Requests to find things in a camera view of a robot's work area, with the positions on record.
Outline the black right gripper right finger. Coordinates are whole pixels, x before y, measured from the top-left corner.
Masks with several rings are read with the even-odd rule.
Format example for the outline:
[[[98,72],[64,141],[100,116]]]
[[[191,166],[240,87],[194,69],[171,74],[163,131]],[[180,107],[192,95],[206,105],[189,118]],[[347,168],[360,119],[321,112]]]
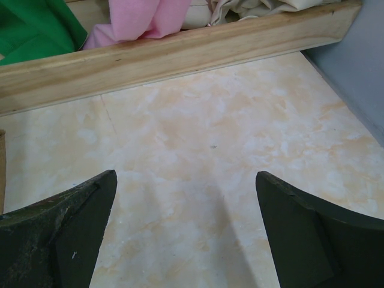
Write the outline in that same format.
[[[304,192],[273,174],[256,191],[281,287],[383,287],[383,220]]]

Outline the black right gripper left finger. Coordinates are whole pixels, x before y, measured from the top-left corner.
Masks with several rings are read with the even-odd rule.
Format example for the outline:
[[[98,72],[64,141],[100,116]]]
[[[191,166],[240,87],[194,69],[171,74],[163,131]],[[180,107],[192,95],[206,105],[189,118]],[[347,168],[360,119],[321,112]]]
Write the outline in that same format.
[[[1,215],[1,287],[89,287],[116,195],[107,170]]]

